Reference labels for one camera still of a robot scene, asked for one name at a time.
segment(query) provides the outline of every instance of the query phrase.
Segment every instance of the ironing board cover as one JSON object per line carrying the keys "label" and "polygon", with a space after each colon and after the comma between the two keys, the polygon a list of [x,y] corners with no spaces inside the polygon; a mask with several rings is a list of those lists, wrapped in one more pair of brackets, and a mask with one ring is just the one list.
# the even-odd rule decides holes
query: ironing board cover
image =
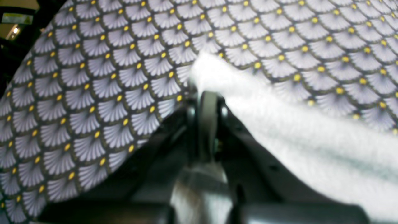
{"label": "ironing board cover", "polygon": [[397,133],[397,8],[393,0],[68,0],[0,101],[2,220],[34,220],[47,203],[114,172],[184,100],[200,51],[264,76],[285,100]]}

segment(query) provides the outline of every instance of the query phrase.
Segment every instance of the white towel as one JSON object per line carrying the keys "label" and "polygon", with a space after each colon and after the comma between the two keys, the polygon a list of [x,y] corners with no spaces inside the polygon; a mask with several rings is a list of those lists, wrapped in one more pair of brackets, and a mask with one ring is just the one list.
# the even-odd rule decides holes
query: white towel
{"label": "white towel", "polygon": [[358,204],[374,222],[398,223],[398,138],[364,122],[333,118],[316,105],[284,101],[265,77],[202,53],[192,67],[198,91],[221,93],[253,137],[314,190]]}

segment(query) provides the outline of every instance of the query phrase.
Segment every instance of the ironing board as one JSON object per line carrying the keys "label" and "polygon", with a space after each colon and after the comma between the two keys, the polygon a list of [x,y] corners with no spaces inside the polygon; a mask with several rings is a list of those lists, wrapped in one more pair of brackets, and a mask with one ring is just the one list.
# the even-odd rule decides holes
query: ironing board
{"label": "ironing board", "polygon": [[85,192],[151,136],[201,51],[398,133],[392,0],[68,0],[0,101],[0,220]]}

